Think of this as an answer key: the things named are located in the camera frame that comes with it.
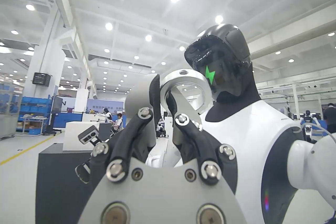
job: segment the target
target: person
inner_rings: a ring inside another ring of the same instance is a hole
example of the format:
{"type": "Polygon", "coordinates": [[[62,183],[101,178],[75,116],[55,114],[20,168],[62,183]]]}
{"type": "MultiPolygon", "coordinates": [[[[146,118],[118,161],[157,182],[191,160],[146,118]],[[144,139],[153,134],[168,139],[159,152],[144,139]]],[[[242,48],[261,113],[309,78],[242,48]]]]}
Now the person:
{"type": "Polygon", "coordinates": [[[118,119],[114,122],[114,125],[112,126],[115,132],[119,132],[123,129],[123,126],[122,126],[123,115],[121,113],[118,113],[117,116],[118,116],[118,119]]]}
{"type": "Polygon", "coordinates": [[[106,114],[106,120],[105,120],[105,122],[113,123],[113,121],[112,121],[112,114],[110,113],[110,111],[108,111],[107,108],[104,108],[104,113],[106,114]]]}
{"type": "Polygon", "coordinates": [[[331,134],[336,133],[336,108],[333,103],[329,103],[328,108],[324,110],[323,119],[327,123],[327,131],[331,134]]]}

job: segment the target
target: cable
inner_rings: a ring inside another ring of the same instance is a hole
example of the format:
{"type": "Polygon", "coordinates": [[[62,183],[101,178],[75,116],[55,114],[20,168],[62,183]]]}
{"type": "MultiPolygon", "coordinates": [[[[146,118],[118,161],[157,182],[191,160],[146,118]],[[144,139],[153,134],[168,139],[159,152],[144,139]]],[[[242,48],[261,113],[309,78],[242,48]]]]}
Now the cable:
{"type": "Polygon", "coordinates": [[[326,132],[328,135],[330,135],[330,137],[333,139],[333,141],[334,141],[335,144],[336,144],[336,139],[334,138],[334,136],[333,136],[329,131],[327,131],[325,128],[323,128],[323,127],[321,127],[321,126],[318,126],[318,125],[316,125],[316,124],[314,124],[314,123],[311,123],[311,122],[303,123],[303,124],[301,125],[301,127],[300,127],[300,130],[297,131],[297,132],[294,132],[294,133],[300,133],[301,130],[302,130],[306,125],[312,125],[312,126],[315,126],[315,127],[319,128],[320,130],[322,130],[323,132],[326,132]]]}

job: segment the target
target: gray metal plate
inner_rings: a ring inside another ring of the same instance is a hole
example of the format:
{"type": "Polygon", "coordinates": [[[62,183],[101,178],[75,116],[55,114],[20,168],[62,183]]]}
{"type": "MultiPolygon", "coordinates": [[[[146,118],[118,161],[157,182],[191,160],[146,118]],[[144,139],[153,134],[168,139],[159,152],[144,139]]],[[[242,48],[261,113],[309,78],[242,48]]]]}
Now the gray metal plate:
{"type": "Polygon", "coordinates": [[[132,158],[129,173],[121,184],[112,183],[104,176],[78,223],[100,224],[104,209],[111,203],[122,202],[130,211],[130,224],[197,223],[198,210],[205,204],[220,208],[226,224],[246,224],[226,181],[221,178],[215,186],[204,184],[199,178],[195,159],[176,168],[152,168],[132,158]],[[140,181],[131,178],[135,168],[143,170],[140,181]],[[194,182],[185,179],[187,169],[197,173],[194,182]]]}

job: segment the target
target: floor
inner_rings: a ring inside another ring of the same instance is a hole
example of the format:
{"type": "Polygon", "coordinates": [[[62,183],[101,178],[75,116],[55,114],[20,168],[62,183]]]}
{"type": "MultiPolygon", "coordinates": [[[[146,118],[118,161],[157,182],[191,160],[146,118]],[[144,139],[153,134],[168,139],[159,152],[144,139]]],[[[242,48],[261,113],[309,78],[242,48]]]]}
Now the floor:
{"type": "MultiPolygon", "coordinates": [[[[53,143],[62,143],[64,133],[55,137],[21,136],[18,133],[14,138],[0,141],[1,224],[35,223],[38,154],[53,143]]],[[[159,138],[150,155],[161,154],[166,144],[167,139],[159,138]]],[[[332,214],[332,208],[316,191],[299,190],[288,209],[283,224],[323,224],[332,214]]]]}

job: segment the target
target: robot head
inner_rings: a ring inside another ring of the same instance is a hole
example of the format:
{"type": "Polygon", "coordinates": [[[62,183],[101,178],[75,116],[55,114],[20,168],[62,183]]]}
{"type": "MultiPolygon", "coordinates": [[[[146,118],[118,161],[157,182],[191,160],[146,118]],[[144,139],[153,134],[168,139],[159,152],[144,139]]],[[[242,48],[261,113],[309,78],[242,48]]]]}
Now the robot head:
{"type": "Polygon", "coordinates": [[[238,27],[213,26],[185,51],[187,63],[208,80],[215,100],[222,93],[240,96],[253,78],[250,51],[238,27]]]}

